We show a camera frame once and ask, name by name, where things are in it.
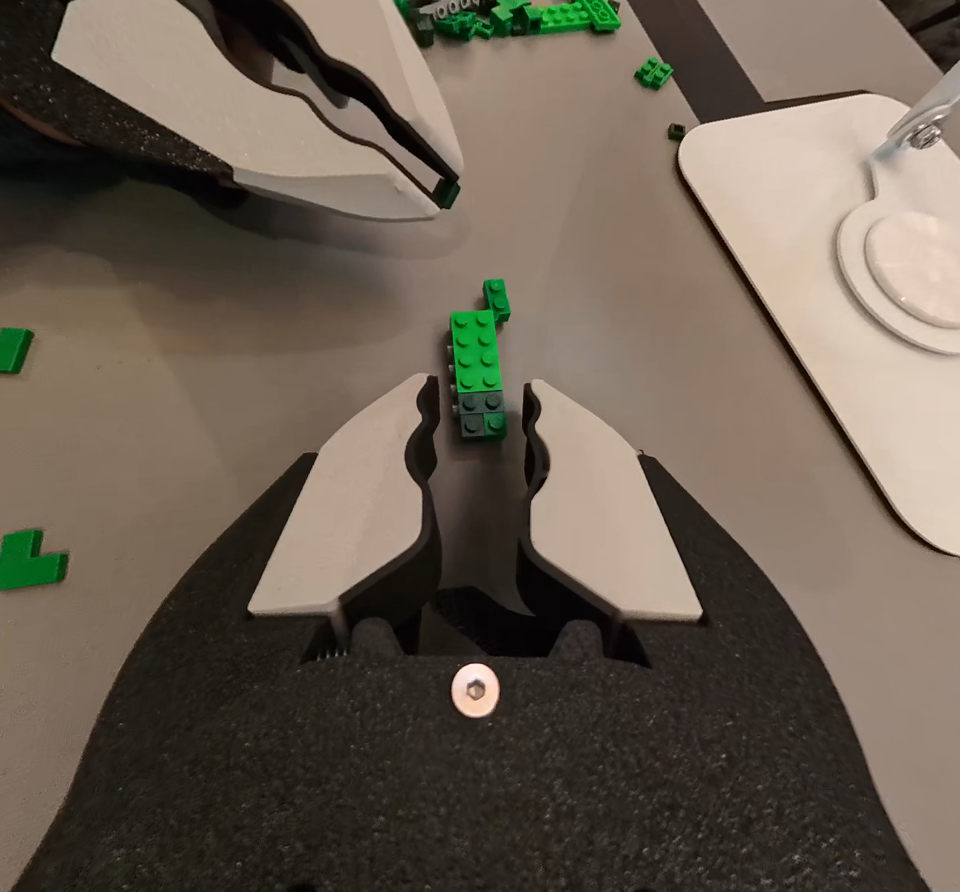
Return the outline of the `green brick assembly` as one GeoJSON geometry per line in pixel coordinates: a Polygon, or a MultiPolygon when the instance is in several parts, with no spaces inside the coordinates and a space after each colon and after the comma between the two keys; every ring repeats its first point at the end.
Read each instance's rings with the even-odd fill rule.
{"type": "Polygon", "coordinates": [[[498,329],[509,320],[511,305],[502,278],[486,279],[483,293],[482,309],[449,315],[452,407],[465,441],[499,441],[508,433],[498,329]]]}

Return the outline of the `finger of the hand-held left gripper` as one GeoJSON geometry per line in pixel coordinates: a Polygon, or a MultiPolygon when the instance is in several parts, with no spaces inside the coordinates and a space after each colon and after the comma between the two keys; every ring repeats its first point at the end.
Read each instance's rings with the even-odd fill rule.
{"type": "Polygon", "coordinates": [[[237,69],[178,0],[72,0],[52,57],[223,160],[245,190],[379,221],[441,210],[393,156],[343,135],[300,90],[237,69]]]}
{"type": "Polygon", "coordinates": [[[210,0],[289,69],[325,85],[340,103],[369,108],[384,129],[441,179],[463,157],[450,115],[392,0],[210,0]]]}

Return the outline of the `green L-shaped tile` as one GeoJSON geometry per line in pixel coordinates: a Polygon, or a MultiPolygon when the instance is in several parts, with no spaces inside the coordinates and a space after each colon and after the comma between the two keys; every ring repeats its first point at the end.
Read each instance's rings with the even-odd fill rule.
{"type": "Polygon", "coordinates": [[[1,591],[61,582],[67,572],[67,552],[42,554],[43,530],[5,534],[1,546],[1,591]]]}

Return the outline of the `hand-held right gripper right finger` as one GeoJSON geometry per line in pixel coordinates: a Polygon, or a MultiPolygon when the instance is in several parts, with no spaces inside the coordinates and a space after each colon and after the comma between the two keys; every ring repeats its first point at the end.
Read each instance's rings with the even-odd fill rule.
{"type": "Polygon", "coordinates": [[[524,385],[522,427],[521,598],[551,626],[593,622],[606,657],[647,665],[634,625],[695,624],[703,609],[641,455],[542,379],[524,385]]]}

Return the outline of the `black tape strip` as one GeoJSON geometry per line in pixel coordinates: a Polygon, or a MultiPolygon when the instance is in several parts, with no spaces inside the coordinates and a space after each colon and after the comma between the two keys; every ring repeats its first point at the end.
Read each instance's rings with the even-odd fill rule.
{"type": "Polygon", "coordinates": [[[626,0],[655,51],[675,70],[702,122],[767,110],[767,102],[727,46],[699,0],[626,0]]]}

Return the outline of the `white book stand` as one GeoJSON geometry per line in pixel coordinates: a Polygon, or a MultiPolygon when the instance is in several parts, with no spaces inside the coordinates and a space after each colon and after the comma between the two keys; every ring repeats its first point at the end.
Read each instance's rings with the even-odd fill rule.
{"type": "Polygon", "coordinates": [[[702,124],[678,165],[895,514],[959,553],[958,66],[702,124]]]}

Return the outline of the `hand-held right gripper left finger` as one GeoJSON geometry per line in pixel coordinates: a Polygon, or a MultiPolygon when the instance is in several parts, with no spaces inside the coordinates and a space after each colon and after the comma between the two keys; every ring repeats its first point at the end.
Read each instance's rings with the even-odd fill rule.
{"type": "Polygon", "coordinates": [[[358,412],[319,449],[249,600],[259,618],[319,616],[342,647],[365,619],[420,644],[442,575],[429,478],[437,466],[438,379],[417,373],[358,412]]]}

